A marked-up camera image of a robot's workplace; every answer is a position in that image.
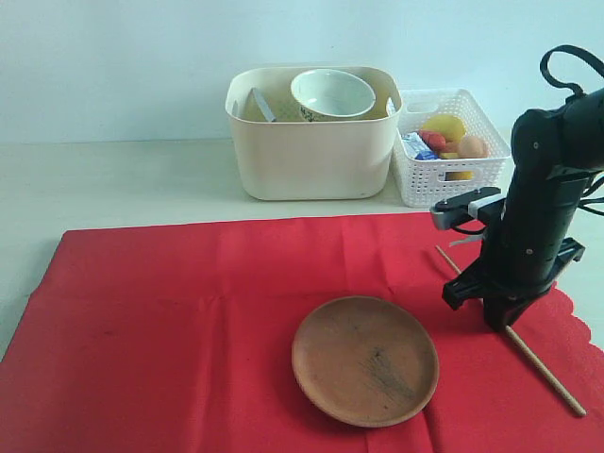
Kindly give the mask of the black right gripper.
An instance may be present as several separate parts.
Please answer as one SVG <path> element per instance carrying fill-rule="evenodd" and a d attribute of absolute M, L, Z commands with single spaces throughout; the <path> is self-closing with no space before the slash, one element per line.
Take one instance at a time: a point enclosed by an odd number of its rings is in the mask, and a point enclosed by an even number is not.
<path fill-rule="evenodd" d="M 458 310 L 482 299 L 483 320 L 495 332 L 511 327 L 552 283 L 555 257 L 593 174 L 563 170 L 554 176 L 516 167 L 500 218 L 487 228 L 475 281 L 457 277 L 442 297 Z"/>

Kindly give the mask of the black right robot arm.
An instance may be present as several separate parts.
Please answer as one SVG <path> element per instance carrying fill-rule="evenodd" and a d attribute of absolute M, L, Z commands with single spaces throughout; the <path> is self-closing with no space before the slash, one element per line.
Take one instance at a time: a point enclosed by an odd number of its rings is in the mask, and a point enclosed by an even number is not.
<path fill-rule="evenodd" d="M 505 193 L 474 189 L 430 209 L 440 230 L 483 224 L 478 258 L 444 285 L 443 299 L 454 310 L 481 300 L 485 323 L 495 331 L 512 325 L 582 258 L 584 246 L 566 232 L 603 170 L 603 93 L 526 111 L 512 128 L 512 158 Z"/>

